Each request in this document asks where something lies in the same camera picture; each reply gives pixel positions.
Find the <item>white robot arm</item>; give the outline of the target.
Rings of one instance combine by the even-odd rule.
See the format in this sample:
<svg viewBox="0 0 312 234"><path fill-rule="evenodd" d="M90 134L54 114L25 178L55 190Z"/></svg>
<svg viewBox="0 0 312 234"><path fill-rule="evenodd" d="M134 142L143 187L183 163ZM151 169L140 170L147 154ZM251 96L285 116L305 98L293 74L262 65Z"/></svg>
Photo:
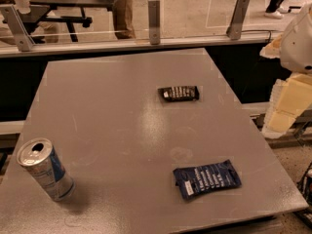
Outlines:
<svg viewBox="0 0 312 234"><path fill-rule="evenodd" d="M260 55L278 58L281 66L292 73L273 85L261 130L265 137L278 138L312 104L312 4L304 5Z"/></svg>

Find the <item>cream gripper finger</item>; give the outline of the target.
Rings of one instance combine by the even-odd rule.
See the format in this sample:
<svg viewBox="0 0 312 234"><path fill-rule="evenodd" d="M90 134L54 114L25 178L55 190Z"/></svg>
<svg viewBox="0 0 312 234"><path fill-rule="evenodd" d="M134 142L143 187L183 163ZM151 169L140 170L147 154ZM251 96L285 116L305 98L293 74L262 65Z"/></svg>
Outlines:
<svg viewBox="0 0 312 234"><path fill-rule="evenodd" d="M278 59L280 57L282 36L279 35L273 41L268 43L260 51L260 55L267 59Z"/></svg>
<svg viewBox="0 0 312 234"><path fill-rule="evenodd" d="M262 134L268 138L283 136L312 104L312 75L293 73L287 80L273 85Z"/></svg>

